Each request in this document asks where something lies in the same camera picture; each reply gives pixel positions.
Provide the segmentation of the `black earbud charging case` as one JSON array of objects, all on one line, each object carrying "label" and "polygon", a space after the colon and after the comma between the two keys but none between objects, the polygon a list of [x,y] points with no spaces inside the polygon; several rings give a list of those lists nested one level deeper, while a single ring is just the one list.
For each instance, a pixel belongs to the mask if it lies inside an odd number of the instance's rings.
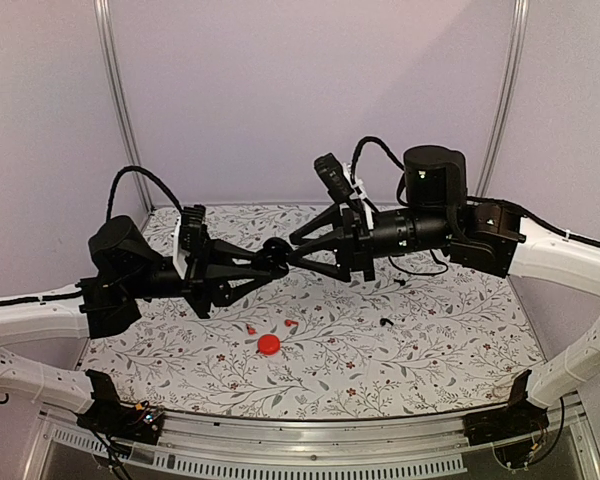
[{"label": "black earbud charging case", "polygon": [[289,243],[278,237],[266,240],[257,254],[254,266],[271,275],[285,276],[289,272],[287,258],[293,251]]}]

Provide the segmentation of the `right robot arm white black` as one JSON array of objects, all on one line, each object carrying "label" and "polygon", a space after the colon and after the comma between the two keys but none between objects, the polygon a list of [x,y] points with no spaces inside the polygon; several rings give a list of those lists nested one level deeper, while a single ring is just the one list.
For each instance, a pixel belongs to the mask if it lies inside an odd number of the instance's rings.
[{"label": "right robot arm white black", "polygon": [[[505,200],[470,197],[464,155],[423,145],[403,154],[406,204],[373,212],[352,170],[333,155],[314,162],[333,205],[290,236],[289,264],[349,281],[374,277],[377,258],[440,250],[497,277],[549,281],[600,298],[600,241],[570,234]],[[517,436],[563,395],[600,373],[600,318],[556,358],[518,375],[497,427]]]}]

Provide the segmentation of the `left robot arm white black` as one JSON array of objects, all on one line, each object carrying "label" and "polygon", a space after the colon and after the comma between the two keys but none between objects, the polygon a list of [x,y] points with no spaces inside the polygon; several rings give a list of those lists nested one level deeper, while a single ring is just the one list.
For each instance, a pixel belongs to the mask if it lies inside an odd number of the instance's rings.
[{"label": "left robot arm white black", "polygon": [[99,371],[56,368],[24,358],[10,346],[61,338],[102,339],[140,319],[138,303],[184,299],[200,318],[284,277],[290,245],[271,238],[249,251],[209,236],[204,223],[181,220],[173,252],[154,250],[128,216],[116,216],[88,242],[97,273],[55,291],[0,298],[0,394],[16,394],[90,415],[108,434],[128,426],[111,378]]}]

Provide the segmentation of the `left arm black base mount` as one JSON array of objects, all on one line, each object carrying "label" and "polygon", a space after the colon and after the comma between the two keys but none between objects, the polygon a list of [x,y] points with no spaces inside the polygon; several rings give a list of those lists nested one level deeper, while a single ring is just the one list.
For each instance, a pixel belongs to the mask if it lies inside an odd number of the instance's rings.
[{"label": "left arm black base mount", "polygon": [[123,404],[111,378],[95,370],[87,370],[91,381],[93,403],[85,413],[77,414],[77,425],[98,434],[156,445],[164,425],[164,408],[141,401]]}]

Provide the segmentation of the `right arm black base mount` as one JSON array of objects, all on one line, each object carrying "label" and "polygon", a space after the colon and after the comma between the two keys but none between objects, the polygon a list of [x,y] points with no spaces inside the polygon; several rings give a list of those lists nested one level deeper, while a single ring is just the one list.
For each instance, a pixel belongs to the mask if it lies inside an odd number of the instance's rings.
[{"label": "right arm black base mount", "polygon": [[471,446],[482,445],[540,431],[549,426],[547,408],[528,400],[527,383],[531,371],[518,375],[505,406],[463,416],[463,434]]}]

